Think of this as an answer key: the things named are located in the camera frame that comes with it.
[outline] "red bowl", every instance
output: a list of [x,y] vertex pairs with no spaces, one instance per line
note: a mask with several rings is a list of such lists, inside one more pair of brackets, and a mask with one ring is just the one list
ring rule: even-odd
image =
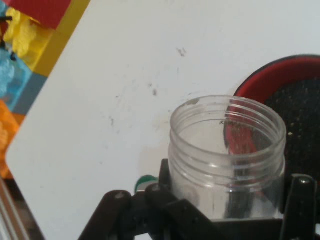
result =
[[320,77],[320,56],[289,56],[255,71],[234,95],[264,103],[282,86],[314,77]]

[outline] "screw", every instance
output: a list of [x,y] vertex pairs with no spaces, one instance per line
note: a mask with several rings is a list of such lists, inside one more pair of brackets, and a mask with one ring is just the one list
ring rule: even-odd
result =
[[121,191],[117,195],[115,195],[115,199],[122,199],[124,196],[124,193]]
[[158,185],[158,184],[154,185],[154,186],[152,187],[152,191],[154,191],[154,192],[160,191],[159,185]]
[[302,177],[302,178],[300,178],[300,183],[309,184],[310,183],[310,179],[306,178],[306,177]]

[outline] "red rim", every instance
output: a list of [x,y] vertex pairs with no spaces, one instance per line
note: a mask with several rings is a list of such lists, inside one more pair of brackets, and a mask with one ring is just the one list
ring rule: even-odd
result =
[[314,77],[320,77],[319,55],[285,57],[254,72],[234,95],[264,103],[282,86]]
[[[279,88],[297,81],[320,77],[320,56],[295,55],[273,61],[249,76],[235,92],[235,96],[264,103]],[[243,130],[242,137],[233,135],[233,127],[225,128],[226,144],[231,154],[254,152],[252,133]]]

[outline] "dark speck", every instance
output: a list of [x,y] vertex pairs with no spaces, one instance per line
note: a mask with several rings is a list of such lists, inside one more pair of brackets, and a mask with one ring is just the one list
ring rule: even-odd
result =
[[178,51],[178,53],[180,54],[180,56],[183,57],[183,58],[184,58],[184,57],[186,56],[186,54],[187,54],[187,51],[186,51],[184,48],[182,48],[182,49],[177,48],[176,50]]
[[112,116],[110,116],[109,119],[111,121],[111,127],[113,127],[115,124],[115,120],[112,118]]

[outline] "red toy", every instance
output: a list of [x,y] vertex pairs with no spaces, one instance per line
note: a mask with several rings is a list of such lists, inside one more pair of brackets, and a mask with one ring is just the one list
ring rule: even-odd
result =
[[56,29],[71,0],[3,0],[8,6],[39,21],[43,26]]

